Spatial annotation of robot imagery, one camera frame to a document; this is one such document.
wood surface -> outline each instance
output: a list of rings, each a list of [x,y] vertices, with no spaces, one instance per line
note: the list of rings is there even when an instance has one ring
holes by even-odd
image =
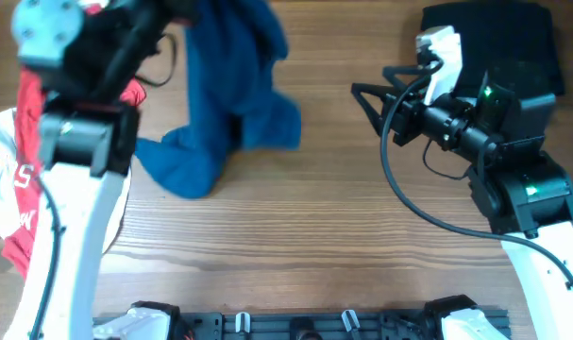
[[[288,60],[276,66],[276,84],[302,109],[300,150],[237,154],[212,194],[196,201],[163,191],[135,160],[124,227],[102,262],[95,314],[121,313],[140,299],[187,312],[288,313],[419,308],[467,294],[509,309],[515,339],[535,338],[499,244],[441,231],[397,201],[382,174],[379,138],[349,93],[352,82],[385,83],[385,65],[414,63],[421,11],[434,3],[273,2],[291,46]],[[542,3],[558,28],[568,91],[546,149],[573,178],[573,1]],[[14,5],[0,0],[0,110],[15,105],[18,86],[9,34]],[[166,57],[150,60],[142,73],[163,77]],[[179,53],[169,84],[148,89],[141,136],[158,139],[187,124],[183,58]],[[429,213],[488,230],[465,181],[437,178],[423,167],[425,142],[390,148],[403,190]],[[429,160],[448,173],[465,169],[437,147]],[[2,247],[0,240],[0,337],[23,287]]]

blue fabric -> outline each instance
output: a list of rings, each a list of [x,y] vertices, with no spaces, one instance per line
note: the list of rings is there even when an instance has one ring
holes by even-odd
[[[242,148],[297,149],[300,111],[275,92],[272,70],[288,55],[278,19],[263,0],[205,0],[186,28],[190,124],[135,155],[150,176],[186,198],[207,195],[228,156]]]

red cloth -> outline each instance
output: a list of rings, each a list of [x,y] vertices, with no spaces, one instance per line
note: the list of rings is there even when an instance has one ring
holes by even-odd
[[[121,100],[130,105],[139,106],[145,100],[145,90],[137,81],[131,80],[121,95]],[[44,101],[45,96],[41,92],[39,78],[31,72],[23,70],[20,74],[15,117],[17,153],[23,155],[25,161],[23,163],[23,160],[18,157],[18,170],[15,172],[14,181],[15,195],[20,211],[20,228],[5,239],[2,254],[15,265],[24,279],[28,272],[39,220],[41,189],[36,184],[31,185],[31,178],[41,170],[41,164],[38,160],[39,144],[41,143],[38,127]]]

green light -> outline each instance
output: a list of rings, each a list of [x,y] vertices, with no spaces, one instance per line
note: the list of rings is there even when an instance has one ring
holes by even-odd
[[[534,186],[529,186],[525,188],[525,192],[528,193],[528,196],[532,196],[538,194],[538,189]]]

red and white cloth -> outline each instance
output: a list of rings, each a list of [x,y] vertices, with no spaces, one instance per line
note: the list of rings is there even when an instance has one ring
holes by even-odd
[[[132,80],[121,99],[138,106],[145,100],[145,91]],[[17,108],[0,112],[0,236],[5,239],[3,256],[24,278],[37,228],[51,228],[38,225],[41,189],[32,180],[41,171],[38,125],[44,100],[39,79],[23,70]],[[118,233],[129,188],[130,170],[108,224],[104,251]]]

